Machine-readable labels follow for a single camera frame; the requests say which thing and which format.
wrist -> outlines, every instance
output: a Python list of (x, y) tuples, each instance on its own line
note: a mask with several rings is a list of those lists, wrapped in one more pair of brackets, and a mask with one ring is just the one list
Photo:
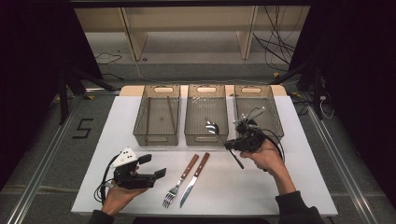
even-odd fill
[(102, 207), (101, 212), (106, 213), (111, 217), (114, 217), (118, 213), (114, 208), (106, 207), (105, 205)]
[(274, 177), (279, 195), (292, 193), (296, 190), (286, 166), (277, 167), (269, 172)]

utensil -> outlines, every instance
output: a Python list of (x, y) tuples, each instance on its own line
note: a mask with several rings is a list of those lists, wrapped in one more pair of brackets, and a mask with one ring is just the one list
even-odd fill
[(204, 168), (204, 165), (205, 165), (207, 159), (209, 159), (209, 156), (210, 156), (210, 154), (206, 152), (204, 157), (201, 160), (201, 163), (199, 163), (199, 166), (198, 166), (197, 170), (195, 171), (195, 174), (192, 177), (190, 184), (187, 186), (186, 190), (183, 193), (183, 196), (181, 197), (180, 207), (183, 206), (184, 202), (186, 202), (186, 200), (187, 200), (187, 197), (189, 197), (191, 190), (194, 187), (194, 184), (198, 179), (199, 174), (201, 173), (202, 169)]
[[(206, 122), (205, 127), (207, 128), (207, 130), (208, 130), (210, 133), (217, 134), (218, 137), (219, 137), (219, 139), (221, 140), (221, 142), (222, 142), (223, 145), (224, 145), (224, 141), (221, 139), (221, 137), (220, 137), (220, 135), (219, 135), (219, 125), (218, 125), (217, 123), (208, 120), (208, 121)], [(242, 164), (242, 162), (241, 162), (240, 160), (238, 160), (238, 158), (236, 158), (235, 153), (233, 152), (233, 150), (230, 149), (229, 151), (231, 152), (231, 155), (233, 155), (233, 158), (236, 160), (236, 162), (238, 162), (239, 166), (240, 166), (242, 169), (244, 169), (244, 168), (245, 168), (245, 167), (244, 167), (244, 164)]]
[(183, 183), (184, 179), (189, 174), (192, 166), (194, 166), (194, 164), (198, 160), (198, 158), (199, 158), (199, 156), (197, 154), (195, 154), (192, 157), (189, 165), (187, 166), (186, 170), (184, 170), (183, 175), (181, 175), (181, 178), (177, 181), (177, 184), (175, 185), (175, 187), (170, 189), (169, 192), (166, 194), (165, 198), (163, 199), (163, 207), (165, 207), (165, 208), (169, 207), (169, 204), (171, 204), (171, 202), (173, 201), (173, 199), (175, 198), (175, 196), (177, 194), (178, 187), (181, 185), (181, 183)]

sleeve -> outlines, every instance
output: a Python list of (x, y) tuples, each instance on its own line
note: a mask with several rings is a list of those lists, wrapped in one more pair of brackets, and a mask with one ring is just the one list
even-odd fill
[(316, 207), (308, 208), (299, 190), (276, 196), (276, 202), (279, 206), (279, 224), (324, 224), (318, 209)]
[(113, 221), (114, 217), (111, 217), (102, 211), (93, 210), (92, 216), (88, 224), (111, 224), (113, 223)]

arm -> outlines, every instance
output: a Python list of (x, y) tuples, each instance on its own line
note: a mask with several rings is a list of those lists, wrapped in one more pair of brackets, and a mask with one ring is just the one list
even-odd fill
[(279, 196), (276, 202), (279, 206), (279, 223), (324, 223), (316, 207), (308, 208), (296, 190), (285, 163), (281, 160), (276, 147), (268, 140), (262, 143), (255, 152), (241, 152), (242, 158), (250, 158), (260, 169), (265, 169), (274, 177)]
[(114, 216), (122, 210), (134, 197), (148, 189), (123, 189), (118, 186), (108, 190), (102, 209), (94, 210), (89, 224), (111, 224)]

gray floor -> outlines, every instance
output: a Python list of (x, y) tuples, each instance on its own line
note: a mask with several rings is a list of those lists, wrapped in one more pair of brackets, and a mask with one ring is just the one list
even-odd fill
[[(116, 87), (125, 85), (149, 84), (156, 80), (178, 82), (205, 82), (202, 80), (219, 81), (224, 84), (239, 83), (267, 83), (274, 79), (273, 68), (264, 63), (264, 51), (257, 42), (253, 41), (251, 54), (248, 60), (240, 59), (236, 37), (231, 33), (187, 33), (187, 34), (152, 34), (148, 38), (145, 52), (138, 63), (133, 63), (122, 35), (114, 34), (111, 37), (87, 34), (92, 49), (96, 55), (101, 52), (120, 54), (122, 58), (110, 64), (101, 64), (104, 74), (113, 74), (123, 80), (105, 75), (105, 81)], [(290, 39), (295, 43), (296, 37)], [(112, 58), (98, 59), (99, 63), (107, 63)], [(287, 69), (275, 59), (272, 60), (279, 68)], [(295, 81), (298, 76), (285, 83), (287, 91), (296, 91)], [(87, 88), (96, 88), (91, 83), (85, 83)], [(40, 183), (35, 197), (24, 216), (22, 223), (86, 223), (88, 218), (70, 212), (76, 199), (79, 186), (91, 161), (92, 154), (105, 125), (106, 117), (115, 94), (91, 92), (93, 98), (70, 99), (76, 106), (76, 111), (65, 130), (64, 139), (51, 161), (44, 179)], [(295, 105), (296, 113), (305, 112), (303, 105)], [(326, 111), (332, 111), (327, 105)], [(321, 140), (317, 127), (309, 113), (299, 116), (309, 144), (313, 150), (325, 183), (336, 204), (339, 215), (332, 220), (334, 223), (365, 223), (360, 210), (353, 203), (343, 178), (339, 175), (336, 165), (330, 156), (326, 144)], [(40, 131), (37, 132), (32, 148), (26, 152), (20, 165), (15, 169), (13, 176), (0, 193), (0, 223), (6, 223), (14, 206), (29, 185), (35, 170), (51, 140), (59, 130), (60, 105), (55, 98), (49, 107), (46, 120)], [(87, 138), (74, 139), (85, 132), (78, 131), (82, 119), (92, 119), (83, 124), (92, 130)], [(352, 174), (362, 195), (369, 203), (377, 223), (396, 223), (396, 211), (389, 203), (381, 188), (376, 184), (369, 170), (361, 158), (355, 153), (353, 143), (348, 137), (336, 113), (332, 119), (324, 119), (342, 158), (346, 161), (348, 171)], [(270, 217), (271, 223), (276, 223), (276, 217)], [(117, 217), (115, 223), (131, 223), (130, 217)]]

